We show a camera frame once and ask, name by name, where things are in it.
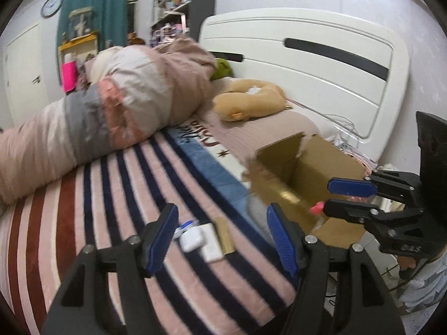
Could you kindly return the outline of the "right hand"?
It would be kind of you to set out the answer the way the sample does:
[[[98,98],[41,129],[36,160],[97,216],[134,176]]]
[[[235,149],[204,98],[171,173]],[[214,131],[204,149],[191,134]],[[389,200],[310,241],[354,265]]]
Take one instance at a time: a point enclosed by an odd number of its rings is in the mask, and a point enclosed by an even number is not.
[[[397,263],[399,266],[399,277],[403,281],[409,281],[416,271],[417,260],[412,257],[398,256]]]

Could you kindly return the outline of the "grey patterned sleeve forearm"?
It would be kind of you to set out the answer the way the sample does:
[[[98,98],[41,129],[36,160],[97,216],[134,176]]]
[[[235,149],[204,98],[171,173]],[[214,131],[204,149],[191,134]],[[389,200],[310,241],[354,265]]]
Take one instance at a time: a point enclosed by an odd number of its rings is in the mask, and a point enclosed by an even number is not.
[[[446,294],[446,252],[427,262],[399,295],[408,312],[416,312],[439,303]]]

